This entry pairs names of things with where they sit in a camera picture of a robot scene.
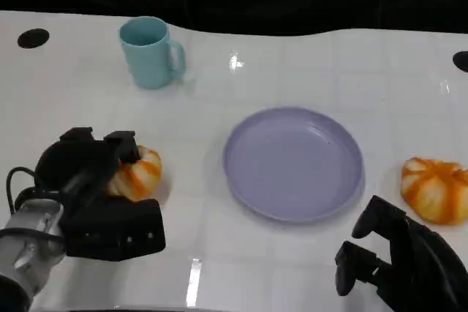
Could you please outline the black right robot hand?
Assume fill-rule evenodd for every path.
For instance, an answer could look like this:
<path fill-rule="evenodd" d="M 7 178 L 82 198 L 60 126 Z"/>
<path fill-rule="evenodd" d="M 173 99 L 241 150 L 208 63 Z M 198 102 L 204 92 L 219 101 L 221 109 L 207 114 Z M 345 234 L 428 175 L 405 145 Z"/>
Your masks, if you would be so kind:
<path fill-rule="evenodd" d="M 466 311 L 467 270 L 435 231 L 398 207 L 373 196 L 352 236 L 375 232 L 390 243 L 390 262 L 350 241 L 336 257 L 336 291 L 348 295 L 356 281 L 372 284 L 393 311 Z"/>

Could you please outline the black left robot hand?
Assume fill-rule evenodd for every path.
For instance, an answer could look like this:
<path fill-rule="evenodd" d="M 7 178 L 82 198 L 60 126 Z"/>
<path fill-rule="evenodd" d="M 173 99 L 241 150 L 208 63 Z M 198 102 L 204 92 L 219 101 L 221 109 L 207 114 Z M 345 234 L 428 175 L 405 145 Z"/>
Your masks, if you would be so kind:
<path fill-rule="evenodd" d="M 91 127 L 74 127 L 40 156 L 34 184 L 41 194 L 56 192 L 72 215 L 103 197 L 122 164 L 140 160 L 134 131 L 114 131 L 96 140 Z"/>

